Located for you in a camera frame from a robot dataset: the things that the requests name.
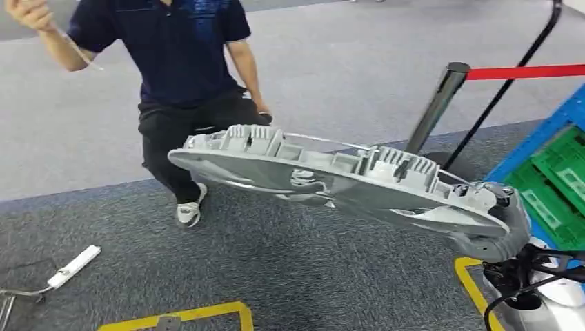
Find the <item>stanchion post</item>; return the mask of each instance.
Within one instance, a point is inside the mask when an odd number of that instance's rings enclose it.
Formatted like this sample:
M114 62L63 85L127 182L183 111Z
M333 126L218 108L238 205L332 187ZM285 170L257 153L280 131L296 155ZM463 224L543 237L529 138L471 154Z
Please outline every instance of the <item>stanchion post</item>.
M430 136L437 122L443 116L443 113L445 113L453 96L461 88L470 71L470 66L465 63L452 62L448 64L432 99L419 120L417 127L410 135L405 149L406 152L419 154L428 136Z

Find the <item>shoe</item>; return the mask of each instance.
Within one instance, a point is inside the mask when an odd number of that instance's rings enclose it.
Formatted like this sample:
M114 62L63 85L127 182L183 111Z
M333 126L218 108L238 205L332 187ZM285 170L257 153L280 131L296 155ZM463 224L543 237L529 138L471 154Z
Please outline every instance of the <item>shoe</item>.
M207 186L199 183L197 185L201 189L201 194L197 201L177 205L177 222L181 227L192 228L201 219L199 206L207 195Z

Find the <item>gray floor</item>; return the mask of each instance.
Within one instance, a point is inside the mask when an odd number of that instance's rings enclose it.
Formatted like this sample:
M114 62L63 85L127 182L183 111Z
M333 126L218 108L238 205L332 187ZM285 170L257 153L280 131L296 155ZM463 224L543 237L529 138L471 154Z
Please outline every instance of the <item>gray floor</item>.
M516 64L550 9L548 0L245 4L284 7L249 14L276 124L353 143L405 139L449 61ZM534 63L582 62L584 30L583 16L566 11ZM99 57L104 72L75 74L43 54L37 39L0 42L0 173L10 174L0 177L0 200L149 178L139 166L139 74L125 50L116 44ZM469 128L500 83L466 84L435 134ZM544 118L581 83L521 81L487 125Z
M536 125L482 129L464 157L480 178ZM451 150L461 137L433 137L425 149ZM10 330L89 331L236 300L258 330L483 330L436 237L227 188L213 188L195 230L176 228L172 211L153 181L0 203L2 266L62 265L103 247L45 304L21 307ZM4 271L0 285L42 286L49 267ZM222 317L186 330L234 325Z

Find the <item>person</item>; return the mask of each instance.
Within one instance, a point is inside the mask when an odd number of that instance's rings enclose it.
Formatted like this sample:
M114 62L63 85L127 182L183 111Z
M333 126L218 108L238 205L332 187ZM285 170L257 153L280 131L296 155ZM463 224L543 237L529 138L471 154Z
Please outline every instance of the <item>person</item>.
M250 26L239 0L80 0L66 35L59 33L46 0L4 0L6 11L36 30L50 55L69 71L121 39L143 82L139 126L143 166L177 199L177 220L201 218L204 184L169 162L200 128L268 125L259 90ZM230 75L227 49L246 88ZM251 99L245 98L249 92Z

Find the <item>black cable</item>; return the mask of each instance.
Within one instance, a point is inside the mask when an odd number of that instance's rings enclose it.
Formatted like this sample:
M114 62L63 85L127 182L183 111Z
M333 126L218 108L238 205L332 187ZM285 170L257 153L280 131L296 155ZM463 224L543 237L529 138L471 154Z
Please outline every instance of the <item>black cable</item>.
M486 308L486 311L484 312L484 324L486 325L486 330L492 331L492 326L490 325L490 313L492 312L492 310L494 310L494 308L497 307L497 305L501 304L505 300L511 299L513 297L517 297L523 293L530 292L536 288L539 288L540 286L546 285L548 283L552 283L554 281L558 281L559 279L563 279L563 278L564 278L563 276L553 276L551 278L544 279L543 281L539 281L539 282L534 283L532 285L526 286L525 288L521 288L514 293L501 296L501 297L497 298L496 300L494 300L492 303L490 303L488 305L488 307Z
M530 61L530 59L532 59L532 56L536 53L536 51L540 48L540 46L542 46L543 42L546 40L546 38L549 36L549 34L553 31L553 28L557 25L559 18L561 16L561 13L562 13L562 7L563 7L562 0L553 0L553 12L551 14L550 19L548 20L548 23L546 24L544 29L540 32L540 34L538 35L538 37L536 38L536 40L534 41L532 46L528 49L528 52L524 55L524 57L522 57L522 60L520 60L520 62L518 63L518 67L526 66L526 64ZM467 144L469 143L471 138L473 138L475 133L477 133L477 131L479 130L479 127L482 126L482 124L484 123L486 118L492 112L493 108L499 103L499 101L502 99L504 94L506 94L506 92L508 92L508 89L510 88L510 86L512 86L512 83L514 83L514 81L515 81L515 79L506 80L506 82L499 89L499 91L497 91L496 95L493 97L492 101L490 101L490 103L488 104L488 106L486 107L484 112L479 116L479 118L477 119L477 121L475 122L475 124L473 125L471 130L469 130L469 132L467 132L467 135L463 138L461 143L459 143L459 145L457 146L455 151L451 154L451 156L449 157L449 160L447 160L447 162L443 165L443 169L449 170L449 167L452 166L453 162L455 162L456 158L461 154L461 151L465 148L465 146L467 146Z

